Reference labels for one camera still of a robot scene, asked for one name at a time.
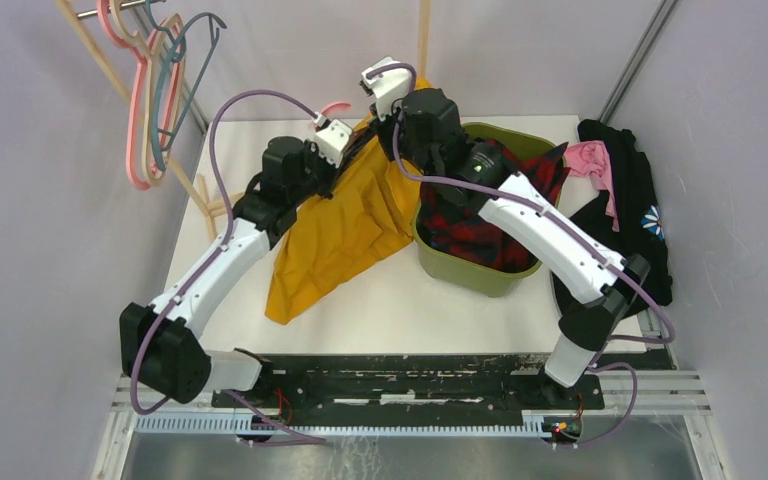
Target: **white table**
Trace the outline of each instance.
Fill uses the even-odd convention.
[[[463,121],[491,123],[556,144],[578,142],[579,119],[575,115]],[[281,135],[306,138],[309,134],[306,121],[220,123],[216,152],[229,192],[244,190],[252,175],[260,171],[261,153],[269,139]],[[208,179],[211,199],[219,198],[207,144],[198,172]],[[571,215],[595,196],[589,179],[568,178],[559,209]],[[217,219],[220,232],[224,225],[224,217]],[[209,243],[204,217],[190,201],[167,288]],[[201,337],[205,349],[241,347],[276,354],[548,353],[560,335],[560,314],[545,266],[524,279],[509,296],[492,299],[429,277],[419,266],[416,244],[340,285],[288,325],[279,325],[263,314],[278,249],[249,270],[216,310]],[[636,317],[620,323],[617,333],[640,335]],[[612,342],[608,351],[642,352],[644,347]]]

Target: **green basket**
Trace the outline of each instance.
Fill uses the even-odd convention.
[[[467,123],[464,130],[471,138],[493,139],[504,144],[518,158],[528,159],[542,155],[553,147],[546,139],[495,127],[486,123]],[[419,245],[419,264],[425,273],[438,280],[466,287],[488,297],[503,297],[513,291],[519,282],[540,268],[540,261],[519,273],[505,273],[438,252],[419,237],[416,216],[413,221],[414,241]]]

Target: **blue hanger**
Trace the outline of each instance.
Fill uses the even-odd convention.
[[[151,22],[152,26],[154,28],[157,28],[160,31],[163,31],[166,33],[166,35],[169,36],[169,38],[172,40],[172,48],[169,49],[169,53],[165,56],[163,59],[163,65],[160,68],[160,73],[157,78],[157,84],[158,85],[164,85],[166,82],[166,79],[170,76],[172,72],[172,65],[179,63],[183,58],[184,54],[186,53],[186,34],[187,31],[192,27],[198,20],[207,17],[208,18],[208,28],[210,29],[210,51],[207,52],[207,57],[204,59],[204,64],[201,66],[201,71],[199,71],[198,77],[196,77],[195,83],[193,83],[190,86],[190,95],[189,97],[184,101],[184,107],[183,111],[178,117],[178,121],[175,123],[175,126],[172,128],[172,130],[164,130],[161,129],[158,125],[158,119],[160,117],[160,96],[163,93],[162,88],[158,88],[154,92],[154,99],[153,99],[153,105],[154,108],[151,109],[149,112],[149,135],[151,136],[151,152],[154,156],[154,162],[157,164],[157,168],[160,171],[166,170],[166,163],[163,161],[163,153],[168,152],[172,149],[172,144],[175,142],[175,137],[178,136],[178,132],[181,129],[181,126],[184,124],[184,119],[187,116],[187,113],[190,111],[190,107],[192,107],[193,99],[196,94],[196,90],[198,90],[199,84],[201,84],[201,80],[204,77],[204,72],[207,70],[207,64],[210,63],[210,59],[213,56],[213,52],[216,51],[216,45],[219,44],[219,32],[220,29],[228,28],[225,22],[216,16],[213,13],[210,12],[202,12],[195,17],[191,18],[190,21],[188,21],[183,28],[181,28],[181,31],[178,33],[178,36],[176,37],[174,34],[172,34],[172,31],[165,27],[160,27],[155,23],[154,17],[151,14],[151,4],[150,0],[146,0],[146,6],[148,7],[147,10],[149,11],[148,17],[149,21]],[[160,144],[160,135],[166,135],[168,138],[166,145]]]

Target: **robotic arm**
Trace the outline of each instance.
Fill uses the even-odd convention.
[[[435,188],[445,200],[478,211],[543,260],[570,288],[582,306],[562,316],[563,335],[545,374],[564,387],[573,386],[635,298],[630,288],[616,285],[611,270],[623,269],[640,282],[648,264],[641,257],[624,259],[593,241],[546,201],[500,149],[468,138],[457,105],[441,90],[412,91],[412,75],[404,70],[369,75],[395,63],[388,57],[363,72],[361,87],[375,99],[370,130],[391,160],[405,158],[424,175],[432,175],[421,177],[423,181],[438,179]],[[150,305],[132,303],[122,312],[126,375],[141,363],[139,381],[179,403],[202,391],[255,387],[263,359],[243,350],[206,352],[198,337],[240,277],[294,224],[298,206],[313,195],[330,197],[341,167],[349,161],[353,132],[345,123],[322,115],[315,123],[318,129],[312,140],[278,137],[269,142],[263,171],[234,205],[230,239],[219,236],[183,279]],[[398,145],[398,152],[393,145]],[[441,178],[452,181],[440,182]],[[465,188],[469,184],[499,195]],[[528,199],[531,208],[503,194]],[[570,232],[592,245],[605,261],[597,261]],[[138,362],[141,345],[156,323],[159,327]]]

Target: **blue and white flower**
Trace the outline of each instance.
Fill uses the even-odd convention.
[[[640,224],[643,225],[643,228],[646,230],[657,235],[661,240],[664,239],[664,229],[661,227],[661,211],[657,205],[649,207],[649,211],[646,215],[643,215]]]

